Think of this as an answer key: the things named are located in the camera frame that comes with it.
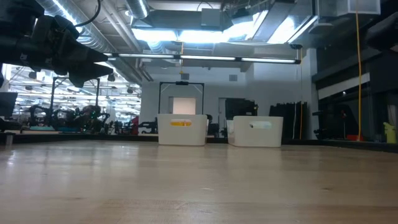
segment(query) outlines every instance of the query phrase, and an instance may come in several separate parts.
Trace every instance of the white storage bin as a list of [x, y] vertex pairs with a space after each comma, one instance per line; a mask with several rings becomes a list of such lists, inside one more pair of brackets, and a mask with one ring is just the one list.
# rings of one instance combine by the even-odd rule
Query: white storage bin
[[227, 121], [228, 143], [239, 147], [280, 147], [284, 118], [235, 116]]
[[159, 144], [204, 146], [207, 134], [206, 115], [158, 114]]

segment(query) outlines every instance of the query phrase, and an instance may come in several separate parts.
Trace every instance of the white wall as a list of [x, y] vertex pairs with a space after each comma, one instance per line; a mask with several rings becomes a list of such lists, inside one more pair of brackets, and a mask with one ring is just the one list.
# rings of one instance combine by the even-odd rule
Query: white wall
[[258, 115], [268, 116], [277, 103], [300, 100], [298, 65], [254, 63], [246, 76], [246, 98], [259, 105]]

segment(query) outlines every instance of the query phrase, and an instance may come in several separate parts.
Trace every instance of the light fixture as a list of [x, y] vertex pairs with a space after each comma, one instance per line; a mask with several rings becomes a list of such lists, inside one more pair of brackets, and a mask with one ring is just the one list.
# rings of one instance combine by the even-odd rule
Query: light fixture
[[132, 93], [134, 93], [134, 90], [131, 87], [129, 87], [129, 88], [127, 88], [127, 93], [132, 94]]
[[37, 79], [37, 73], [36, 72], [29, 72], [28, 77], [31, 79]]
[[318, 16], [314, 16], [308, 23], [306, 23], [302, 28], [300, 28], [287, 42], [292, 43], [298, 37], [300, 37], [304, 31], [306, 31], [315, 21], [318, 20]]
[[[42, 98], [51, 98], [50, 93], [18, 93], [19, 96], [38, 96]], [[54, 94], [54, 97], [57, 98], [76, 98], [76, 99], [82, 99], [82, 100], [95, 100], [96, 96], [95, 95], [81, 95], [81, 94]], [[109, 96], [111, 99], [116, 99], [116, 100], [128, 100], [131, 101], [132, 99], [137, 100], [138, 97], [135, 95], [130, 95], [130, 96]], [[106, 100], [106, 96], [98, 96], [99, 100]]]
[[162, 55], [162, 54], [119, 54], [120, 57], [132, 57], [132, 58], [159, 58], [159, 59], [173, 59], [173, 55]]
[[233, 61], [233, 60], [235, 60], [235, 57], [217, 57], [217, 56], [200, 56], [200, 55], [181, 55], [181, 59], [227, 60], [227, 61]]
[[253, 15], [253, 28], [251, 29], [251, 31], [248, 32], [248, 34], [246, 35], [246, 40], [252, 39], [254, 37], [254, 35], [256, 34], [256, 32], [259, 30], [262, 22], [264, 22], [264, 19], [266, 19], [266, 16], [268, 14], [268, 10], [262, 11], [260, 13], [256, 13], [255, 15]]
[[67, 87], [67, 90], [75, 91], [75, 92], [80, 92], [80, 89], [77, 88], [77, 87], [74, 87], [74, 86], [68, 86], [68, 87]]
[[109, 82], [114, 82], [115, 80], [116, 80], [116, 79], [115, 79], [115, 77], [114, 77], [113, 74], [108, 75], [108, 81], [109, 81]]
[[192, 59], [192, 60], [221, 60], [229, 62], [260, 62], [260, 63], [294, 63], [300, 60], [278, 59], [278, 58], [241, 58], [241, 57], [219, 57], [205, 55], [161, 55], [161, 54], [119, 54], [113, 53], [113, 57], [134, 57], [134, 58], [159, 58], [159, 59]]
[[173, 30], [131, 29], [137, 40], [144, 41], [177, 41]]
[[228, 41], [221, 31], [207, 30], [184, 30], [178, 40], [186, 43], [196, 44], [220, 43]]
[[292, 59], [276, 59], [276, 58], [242, 58], [242, 62], [262, 62], [262, 63], [297, 63]]

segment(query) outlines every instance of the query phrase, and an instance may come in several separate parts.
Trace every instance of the wooden table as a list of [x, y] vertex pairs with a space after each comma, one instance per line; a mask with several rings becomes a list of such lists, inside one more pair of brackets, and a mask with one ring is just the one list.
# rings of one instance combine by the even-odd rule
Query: wooden table
[[116, 141], [0, 152], [0, 223], [397, 222], [397, 154]]

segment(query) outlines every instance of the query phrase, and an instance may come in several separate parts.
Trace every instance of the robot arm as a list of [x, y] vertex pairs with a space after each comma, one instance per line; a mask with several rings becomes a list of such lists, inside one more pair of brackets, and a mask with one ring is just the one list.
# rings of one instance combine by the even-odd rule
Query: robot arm
[[80, 34], [69, 20], [45, 16], [35, 0], [1, 1], [0, 30], [0, 63], [69, 74], [77, 87], [113, 73], [112, 68], [95, 64], [108, 57], [79, 43]]

